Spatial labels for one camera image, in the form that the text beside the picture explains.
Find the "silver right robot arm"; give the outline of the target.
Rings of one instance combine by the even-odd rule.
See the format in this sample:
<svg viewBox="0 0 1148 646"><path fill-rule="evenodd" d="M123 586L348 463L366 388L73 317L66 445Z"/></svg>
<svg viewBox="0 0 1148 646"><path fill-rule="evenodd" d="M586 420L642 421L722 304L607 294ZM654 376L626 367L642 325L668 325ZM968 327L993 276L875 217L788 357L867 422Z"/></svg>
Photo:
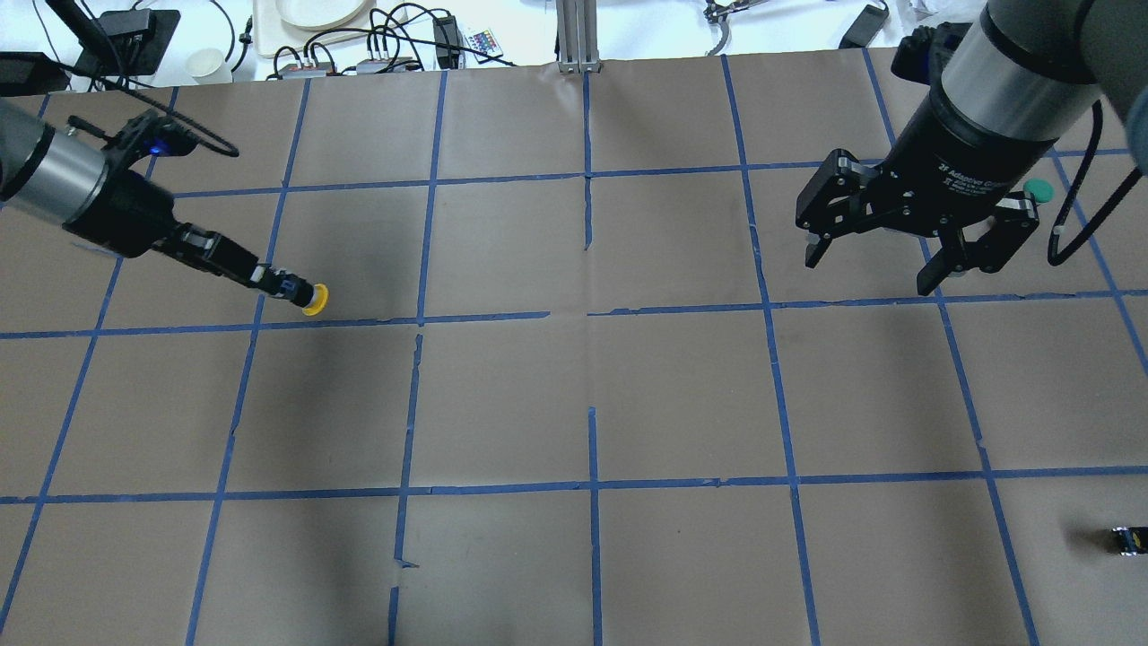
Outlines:
<svg viewBox="0 0 1148 646"><path fill-rule="evenodd" d="M1145 176L1145 1L988 1L970 23L922 26L900 44L895 76L926 85L885 159L868 168L829 151L796 200L814 268L837 238L872 229L938 239L916 275L928 295L969 270L996 273L1038 229L1038 199L1021 188L1087 109L1101 131L1107 98L1135 159L1083 232L1047 258L1062 265Z"/></svg>

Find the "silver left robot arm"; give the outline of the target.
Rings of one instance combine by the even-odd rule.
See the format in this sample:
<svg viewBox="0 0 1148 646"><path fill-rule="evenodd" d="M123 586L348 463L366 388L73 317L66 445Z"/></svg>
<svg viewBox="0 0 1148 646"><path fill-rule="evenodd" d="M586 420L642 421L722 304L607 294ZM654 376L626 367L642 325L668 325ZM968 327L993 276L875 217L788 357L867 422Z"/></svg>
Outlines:
<svg viewBox="0 0 1148 646"><path fill-rule="evenodd" d="M1 103L3 202L124 258L178 238L172 194L133 170L154 112L127 122L101 150L10 101Z"/></svg>

